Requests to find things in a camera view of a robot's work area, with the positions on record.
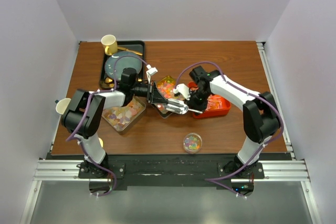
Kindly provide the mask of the gold tin of gummy candies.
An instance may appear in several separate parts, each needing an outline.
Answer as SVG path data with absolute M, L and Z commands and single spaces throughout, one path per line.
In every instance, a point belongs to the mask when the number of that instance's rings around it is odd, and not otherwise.
M 166 76 L 162 80 L 156 83 L 157 89 L 166 99 L 182 100 L 183 99 L 182 96 L 175 96 L 173 93 L 173 89 L 175 85 L 176 85 L 176 80 L 171 76 Z M 152 106 L 156 109 L 159 115 L 164 119 L 169 117 L 172 114 L 172 112 L 165 109 L 162 104 L 153 104 Z

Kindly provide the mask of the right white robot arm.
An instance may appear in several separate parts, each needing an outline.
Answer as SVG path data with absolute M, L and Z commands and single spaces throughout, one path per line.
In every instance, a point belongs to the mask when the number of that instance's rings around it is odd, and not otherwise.
M 272 141 L 278 130 L 283 129 L 283 120 L 270 92 L 249 90 L 223 75 L 219 70 L 207 72 L 198 66 L 189 73 L 197 85 L 190 92 L 186 104 L 189 108 L 204 112 L 210 95 L 219 95 L 239 108 L 243 113 L 245 141 L 234 160 L 225 166 L 226 177 L 246 178 L 253 171 L 261 151 Z

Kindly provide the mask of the blue-grey plate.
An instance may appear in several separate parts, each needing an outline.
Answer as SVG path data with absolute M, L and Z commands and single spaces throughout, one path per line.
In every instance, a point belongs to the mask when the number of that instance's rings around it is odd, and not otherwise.
M 142 70 L 140 56 L 133 52 L 120 51 L 110 56 L 104 64 L 105 74 L 111 79 L 116 77 L 117 81 L 121 79 L 125 68 L 133 68 L 137 73 L 140 73 Z

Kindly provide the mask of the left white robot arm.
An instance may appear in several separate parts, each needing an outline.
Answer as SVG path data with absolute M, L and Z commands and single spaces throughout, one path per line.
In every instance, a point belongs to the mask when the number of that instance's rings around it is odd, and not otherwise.
M 97 178 L 108 174 L 109 165 L 103 162 L 106 152 L 100 144 L 98 128 L 103 110 L 112 107 L 125 107 L 136 97 L 146 98 L 150 104 L 168 104 L 150 78 L 158 71 L 147 65 L 147 83 L 136 80 L 137 71 L 125 68 L 119 83 L 111 90 L 85 91 L 78 89 L 69 100 L 61 115 L 62 125 L 70 132 L 67 141 L 76 139 L 81 146 L 85 159 L 92 163 L 90 171 Z

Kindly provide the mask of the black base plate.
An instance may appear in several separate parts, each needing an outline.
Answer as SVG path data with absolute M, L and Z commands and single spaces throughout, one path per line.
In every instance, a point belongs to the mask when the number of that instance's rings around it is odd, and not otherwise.
M 231 172 L 226 164 L 233 161 L 234 154 L 178 154 L 178 155 L 107 155 L 101 166 L 114 172 L 117 178 L 116 190 L 127 190 L 131 186 L 152 187 L 208 187 L 216 186 L 206 178 L 224 177 Z M 76 166 L 80 179 L 90 179 L 89 189 L 108 189 L 113 182 L 102 182 L 111 178 L 88 161 Z M 260 162 L 252 168 L 233 176 L 232 179 L 264 179 Z

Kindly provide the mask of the orange box of lollipops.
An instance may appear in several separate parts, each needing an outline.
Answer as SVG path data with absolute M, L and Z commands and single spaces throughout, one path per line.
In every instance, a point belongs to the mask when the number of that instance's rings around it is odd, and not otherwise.
M 231 109 L 231 103 L 220 95 L 210 95 L 207 99 L 207 108 L 202 114 L 192 113 L 195 119 L 226 116 Z

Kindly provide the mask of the metal candy scoop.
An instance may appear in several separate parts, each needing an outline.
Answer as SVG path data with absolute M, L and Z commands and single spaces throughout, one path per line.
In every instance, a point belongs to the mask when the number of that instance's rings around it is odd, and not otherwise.
M 194 112 L 198 114 L 203 114 L 202 111 L 191 109 L 188 107 L 187 104 L 185 104 L 181 100 L 176 99 L 168 99 L 167 104 L 163 104 L 163 107 L 170 112 L 176 113 L 176 114 L 186 114 L 187 112 Z

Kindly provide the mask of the gold spoon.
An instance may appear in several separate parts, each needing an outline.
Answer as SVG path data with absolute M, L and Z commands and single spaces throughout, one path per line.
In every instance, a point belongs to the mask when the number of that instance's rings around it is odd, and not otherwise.
M 111 79 L 111 78 L 109 78 L 109 77 L 106 77 L 105 80 L 104 80 L 104 82 L 105 82 L 106 84 L 111 84 L 111 83 L 113 83 L 113 79 Z

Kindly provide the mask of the clear plastic jar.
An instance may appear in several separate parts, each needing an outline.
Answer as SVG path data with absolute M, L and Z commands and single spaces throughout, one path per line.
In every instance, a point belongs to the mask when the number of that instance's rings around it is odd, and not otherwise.
M 197 133 L 189 133 L 183 140 L 183 148 L 189 154 L 196 154 L 202 148 L 202 138 Z

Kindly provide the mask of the silver tin of popsicle candies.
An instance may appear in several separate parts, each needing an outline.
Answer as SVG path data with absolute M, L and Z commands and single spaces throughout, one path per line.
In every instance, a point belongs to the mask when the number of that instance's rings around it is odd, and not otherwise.
M 124 107 L 103 110 L 102 118 L 119 134 L 125 134 L 146 113 L 146 105 L 138 98 Z

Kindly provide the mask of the yellow mug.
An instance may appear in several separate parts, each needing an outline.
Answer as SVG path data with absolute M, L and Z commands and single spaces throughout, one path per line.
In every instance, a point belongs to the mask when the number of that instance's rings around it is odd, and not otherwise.
M 104 48 L 104 53 L 106 55 L 113 55 L 118 52 L 118 44 L 116 37 L 114 35 L 105 35 L 101 38 L 101 44 Z

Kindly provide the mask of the dark green paper cup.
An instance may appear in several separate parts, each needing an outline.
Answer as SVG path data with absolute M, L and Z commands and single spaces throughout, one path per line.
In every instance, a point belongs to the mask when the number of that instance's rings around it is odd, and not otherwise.
M 57 100 L 56 101 L 56 107 L 55 110 L 59 115 L 63 115 L 69 105 L 69 103 L 71 102 L 71 98 L 64 98 L 61 100 Z

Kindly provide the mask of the black serving tray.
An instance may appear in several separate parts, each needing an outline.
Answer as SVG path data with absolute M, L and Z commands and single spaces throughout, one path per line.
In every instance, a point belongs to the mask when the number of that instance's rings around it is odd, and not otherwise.
M 119 47 L 126 47 L 135 51 L 139 51 L 143 53 L 143 56 L 140 56 L 141 59 L 145 59 L 145 43 L 141 40 L 119 40 L 117 41 L 117 44 Z M 109 89 L 112 87 L 112 84 L 106 84 L 104 82 L 105 78 L 108 77 L 105 74 L 105 70 L 104 70 L 104 64 L 106 62 L 106 60 L 109 58 L 109 55 L 104 54 L 103 56 L 103 63 L 102 63 L 102 67 L 101 67 L 101 74 L 100 74 L 100 80 L 99 80 L 99 87 L 101 89 Z M 144 77 L 144 70 L 143 70 L 143 66 L 144 63 L 142 63 L 142 70 L 140 71 L 140 73 L 138 73 L 138 76 L 140 79 L 142 79 Z

